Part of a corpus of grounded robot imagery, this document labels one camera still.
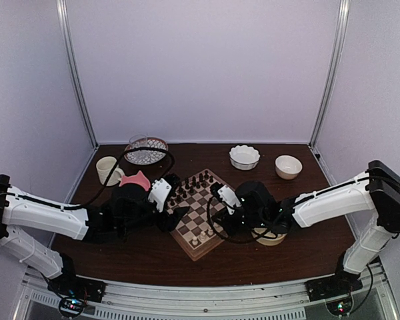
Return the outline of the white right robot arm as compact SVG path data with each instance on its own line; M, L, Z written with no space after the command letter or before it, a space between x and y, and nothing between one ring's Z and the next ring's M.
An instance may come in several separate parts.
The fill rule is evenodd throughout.
M400 234L400 176L381 161L368 164L354 178L310 193L276 201L260 181L248 181L232 190L220 183L211 186L212 197L224 204L207 222L220 238L233 242L242 227L254 240L286 235L293 224L310 227L324 220L370 211L372 217L359 238L340 257L328 287L344 293L391 238Z

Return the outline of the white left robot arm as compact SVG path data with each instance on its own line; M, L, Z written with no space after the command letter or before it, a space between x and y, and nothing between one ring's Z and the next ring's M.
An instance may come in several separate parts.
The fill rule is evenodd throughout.
M52 251L22 227L42 229L86 243L108 243L124 239L144 227L157 226L163 232L176 228L189 206L176 206L172 194L179 184L170 174L150 183L138 173L116 186L109 200L96 207L52 202L30 195L0 175L0 247L22 263L42 273L68 296L82 291L73 261Z

